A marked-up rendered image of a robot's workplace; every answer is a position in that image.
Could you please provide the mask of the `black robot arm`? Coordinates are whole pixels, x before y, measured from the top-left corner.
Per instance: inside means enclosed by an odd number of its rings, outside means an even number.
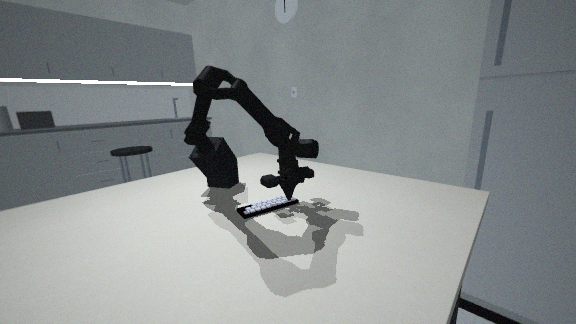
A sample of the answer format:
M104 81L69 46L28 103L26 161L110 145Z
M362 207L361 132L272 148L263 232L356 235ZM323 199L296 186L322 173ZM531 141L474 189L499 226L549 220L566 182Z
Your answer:
M231 87L218 88L222 81L228 82ZM300 139L300 132L282 118L275 117L247 87L244 80L234 77L227 70L206 66L194 80L193 92L197 97L192 120L184 131L186 135L184 142L188 145L195 145L196 152L208 155L216 144L206 135L211 123L206 118L212 99L231 99L236 101L263 128L266 138L272 145L278 147L279 158L296 156L317 158L319 144L316 140ZM291 139L289 139L290 133ZM293 166L284 166L282 176L286 177L286 175L292 184L303 183L310 175L310 168L299 167L295 162Z

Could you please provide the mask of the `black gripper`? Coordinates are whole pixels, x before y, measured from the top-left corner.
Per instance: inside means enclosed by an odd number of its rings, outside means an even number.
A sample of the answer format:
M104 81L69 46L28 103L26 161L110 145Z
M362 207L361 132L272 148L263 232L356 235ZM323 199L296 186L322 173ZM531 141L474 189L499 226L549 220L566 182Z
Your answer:
M290 182L290 180L286 177L282 176L283 173L283 168L285 165L291 165L293 166L295 164L295 162L298 163L298 160L296 159L296 157L293 158L279 158L277 159L277 162L279 163L279 171L278 174L280 174L280 176L274 176L272 174L269 175L264 175L261 177L260 179L260 184L267 187L267 188L272 188L272 187L277 187L278 184L280 185L280 187L282 188L287 200L291 200L294 189L296 187L296 185L298 184L292 184ZM277 178L278 179L277 179ZM313 178L314 177L314 171L313 169L310 169L310 175L308 177L309 178ZM283 187L284 186L284 187ZM285 189L286 188L286 189Z

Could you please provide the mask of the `black keyboard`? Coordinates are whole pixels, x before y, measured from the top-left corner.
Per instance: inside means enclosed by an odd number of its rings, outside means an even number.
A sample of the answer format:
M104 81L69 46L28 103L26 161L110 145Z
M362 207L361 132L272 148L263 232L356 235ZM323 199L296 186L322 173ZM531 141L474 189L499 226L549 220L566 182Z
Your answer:
M264 214L270 211L274 211L280 208L284 208L290 205L299 203L299 200L292 197L291 200L287 200L286 196L279 196L276 198L260 201L247 205L244 207L237 208L237 212L244 218L254 217L260 214ZM262 206L263 205L263 206Z

